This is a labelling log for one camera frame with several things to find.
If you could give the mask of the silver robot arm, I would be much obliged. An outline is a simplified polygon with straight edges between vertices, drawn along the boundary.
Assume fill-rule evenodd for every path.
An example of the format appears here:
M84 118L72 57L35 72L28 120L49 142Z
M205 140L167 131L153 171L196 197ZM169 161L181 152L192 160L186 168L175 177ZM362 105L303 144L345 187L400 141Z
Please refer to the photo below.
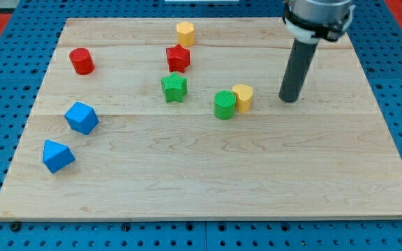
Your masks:
M318 43L334 43L344 35L355 5L352 0L287 0L284 6L283 23L295 39L278 96L284 102L295 102Z

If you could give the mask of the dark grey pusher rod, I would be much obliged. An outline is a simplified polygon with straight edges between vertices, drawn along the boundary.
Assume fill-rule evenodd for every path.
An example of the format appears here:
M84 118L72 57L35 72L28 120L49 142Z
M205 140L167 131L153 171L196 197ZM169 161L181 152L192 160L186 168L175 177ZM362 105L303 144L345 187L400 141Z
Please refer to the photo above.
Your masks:
M282 101L298 100L317 46L294 40L278 94Z

